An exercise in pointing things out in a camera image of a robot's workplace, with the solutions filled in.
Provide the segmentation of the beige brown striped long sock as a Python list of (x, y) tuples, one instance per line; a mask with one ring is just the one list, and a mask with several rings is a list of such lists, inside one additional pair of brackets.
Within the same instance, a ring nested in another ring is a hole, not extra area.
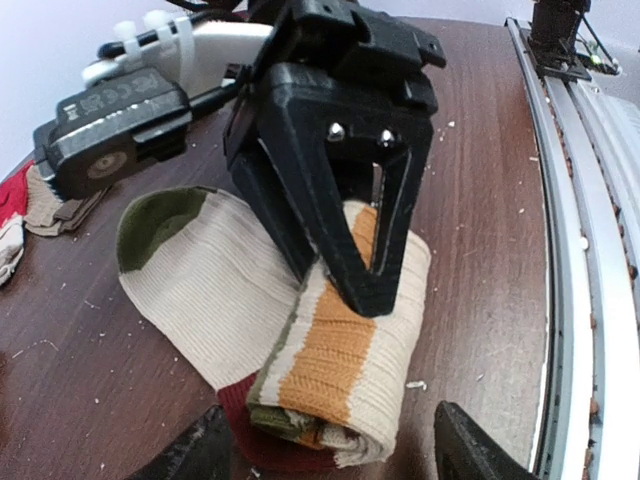
[(360, 466), (394, 452), (431, 254), (406, 241), (393, 311), (345, 304), (322, 261), (296, 278), (249, 206), (219, 189), (134, 200), (119, 280), (215, 390), (243, 455), (265, 470)]

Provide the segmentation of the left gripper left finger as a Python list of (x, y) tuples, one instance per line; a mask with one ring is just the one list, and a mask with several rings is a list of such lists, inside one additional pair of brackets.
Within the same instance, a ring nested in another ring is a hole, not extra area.
[(213, 406), (129, 479), (229, 479), (232, 440), (224, 409)]

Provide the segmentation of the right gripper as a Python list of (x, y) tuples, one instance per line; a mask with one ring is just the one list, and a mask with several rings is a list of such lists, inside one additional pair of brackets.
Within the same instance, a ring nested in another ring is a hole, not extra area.
[[(345, 1), (286, 1), (225, 129), (233, 183), (297, 278), (322, 260), (345, 302), (374, 317), (396, 302), (405, 242), (438, 110), (437, 37)], [(373, 256), (347, 224), (383, 171)]]

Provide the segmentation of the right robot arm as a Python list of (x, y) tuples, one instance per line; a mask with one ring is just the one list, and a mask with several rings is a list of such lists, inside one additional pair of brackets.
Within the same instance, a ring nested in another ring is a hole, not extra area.
[(69, 198), (183, 153), (226, 105), (227, 169), (303, 279), (322, 261), (356, 313), (395, 305), (438, 104), (432, 34), (348, 1), (261, 1), (124, 24), (56, 110), (48, 180)]

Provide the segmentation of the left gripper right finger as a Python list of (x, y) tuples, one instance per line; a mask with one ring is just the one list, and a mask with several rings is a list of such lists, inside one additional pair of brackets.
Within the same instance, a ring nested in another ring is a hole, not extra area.
[(444, 480), (536, 480), (457, 403), (441, 401), (435, 410), (435, 460)]

